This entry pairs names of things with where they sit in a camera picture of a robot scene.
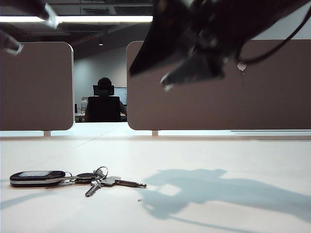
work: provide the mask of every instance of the white desk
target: white desk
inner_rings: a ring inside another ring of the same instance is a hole
[[[187,133],[79,123],[51,137],[1,138],[1,232],[311,232],[311,141]],[[17,189],[8,181],[24,170],[99,166],[148,187],[103,187],[86,198],[88,185]]]

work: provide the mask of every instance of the office chair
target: office chair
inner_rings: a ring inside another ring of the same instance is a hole
[[[100,89],[93,86],[94,95],[88,97],[89,122],[120,122],[120,98],[114,95],[114,86]]]

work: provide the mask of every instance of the ceiling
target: ceiling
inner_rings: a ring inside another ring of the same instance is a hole
[[[59,16],[151,16],[152,0],[45,0]],[[1,7],[2,16],[28,16],[13,7]],[[76,58],[91,55],[133,40],[143,40],[149,23],[61,23],[56,29],[44,23],[0,23],[0,29],[20,42],[64,41]]]

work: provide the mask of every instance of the partition leg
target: partition leg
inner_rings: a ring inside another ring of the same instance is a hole
[[[152,130],[152,136],[159,136],[159,130]]]
[[[43,131],[43,136],[44,137],[50,137],[51,131]]]

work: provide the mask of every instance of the desk partition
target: desk partition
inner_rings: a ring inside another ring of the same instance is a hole
[[[142,41],[127,47],[129,69]],[[252,40],[243,49],[253,57],[279,40]],[[223,80],[175,86],[165,91],[161,78],[178,64],[136,77],[127,74],[128,123],[136,130],[311,129],[311,40],[291,40],[267,60],[224,67]]]
[[[65,42],[0,52],[0,130],[66,130],[73,124],[73,51]]]

